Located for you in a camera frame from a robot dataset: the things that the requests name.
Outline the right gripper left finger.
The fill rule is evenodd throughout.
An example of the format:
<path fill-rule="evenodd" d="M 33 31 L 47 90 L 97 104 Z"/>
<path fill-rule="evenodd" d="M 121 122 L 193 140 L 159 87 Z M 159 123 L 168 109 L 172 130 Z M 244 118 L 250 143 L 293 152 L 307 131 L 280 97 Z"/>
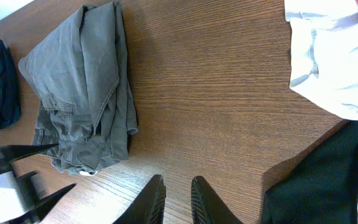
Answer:
<path fill-rule="evenodd" d="M 113 224 L 162 224 L 165 199 L 163 177 L 154 175 Z"/>

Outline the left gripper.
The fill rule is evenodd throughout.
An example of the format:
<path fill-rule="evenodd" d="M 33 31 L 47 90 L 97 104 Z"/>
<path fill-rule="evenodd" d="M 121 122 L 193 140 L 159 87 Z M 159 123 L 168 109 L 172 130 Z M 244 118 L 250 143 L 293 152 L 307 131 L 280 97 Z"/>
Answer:
<path fill-rule="evenodd" d="M 22 176 L 17 175 L 14 168 L 16 160 L 39 154 L 56 146 L 58 143 L 0 147 L 0 223 L 40 223 L 62 197 L 76 186 L 71 184 L 40 198 L 33 180 L 38 173 L 32 171 Z"/>

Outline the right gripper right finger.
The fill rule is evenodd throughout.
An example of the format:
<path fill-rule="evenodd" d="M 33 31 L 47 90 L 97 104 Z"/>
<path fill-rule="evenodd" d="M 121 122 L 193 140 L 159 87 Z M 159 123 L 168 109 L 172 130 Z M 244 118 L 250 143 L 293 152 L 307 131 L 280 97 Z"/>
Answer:
<path fill-rule="evenodd" d="M 202 176 L 191 182 L 191 213 L 194 224 L 242 224 Z"/>

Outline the grey cargo shorts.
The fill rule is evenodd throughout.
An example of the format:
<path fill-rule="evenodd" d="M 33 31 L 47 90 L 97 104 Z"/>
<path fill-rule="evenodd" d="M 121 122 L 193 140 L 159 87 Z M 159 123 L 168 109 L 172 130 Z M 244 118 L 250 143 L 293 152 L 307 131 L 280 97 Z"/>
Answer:
<path fill-rule="evenodd" d="M 127 160 L 137 117 L 121 5 L 83 5 L 21 58 L 40 99 L 33 143 L 59 172 L 92 176 Z"/>

